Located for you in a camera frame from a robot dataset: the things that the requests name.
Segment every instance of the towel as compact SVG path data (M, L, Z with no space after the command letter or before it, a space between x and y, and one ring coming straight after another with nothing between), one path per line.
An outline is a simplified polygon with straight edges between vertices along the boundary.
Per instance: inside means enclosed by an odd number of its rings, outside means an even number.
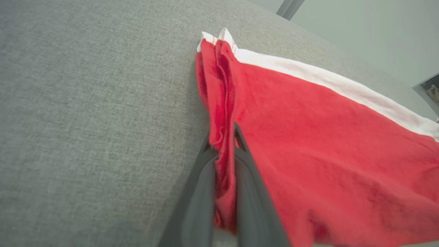
M366 86L202 33L196 73L216 161L215 225L236 232L233 123L294 247L439 240L439 125Z

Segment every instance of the gray upholstery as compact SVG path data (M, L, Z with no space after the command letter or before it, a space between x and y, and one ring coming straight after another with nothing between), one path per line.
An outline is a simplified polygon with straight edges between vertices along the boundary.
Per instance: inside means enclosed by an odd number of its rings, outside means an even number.
M0 1L0 245L155 246L209 128L201 31L320 66L420 113L410 88L243 0Z

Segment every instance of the gray fabric surface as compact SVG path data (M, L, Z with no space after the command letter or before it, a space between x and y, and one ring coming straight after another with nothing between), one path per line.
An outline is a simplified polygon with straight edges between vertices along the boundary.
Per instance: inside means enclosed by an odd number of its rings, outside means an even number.
M0 246L155 246L209 128L200 32L411 89L243 0L0 1Z

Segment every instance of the white trim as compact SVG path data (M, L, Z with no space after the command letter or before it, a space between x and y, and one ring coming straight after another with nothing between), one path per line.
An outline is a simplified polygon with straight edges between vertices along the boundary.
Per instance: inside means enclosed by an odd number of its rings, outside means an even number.
M439 124L421 117L363 84L302 62L238 49L226 28L221 31L219 39L230 45L235 58L241 63L278 71L327 87L344 97L369 107L412 132L430 136L439 142ZM216 40L212 40L210 43L215 44Z

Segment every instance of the red fabric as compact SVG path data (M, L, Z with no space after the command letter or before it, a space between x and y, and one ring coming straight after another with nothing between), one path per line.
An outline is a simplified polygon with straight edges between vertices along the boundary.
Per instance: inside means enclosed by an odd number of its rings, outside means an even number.
M439 240L439 143L308 81L201 43L201 98L216 162L218 227L236 231L233 122L295 247Z

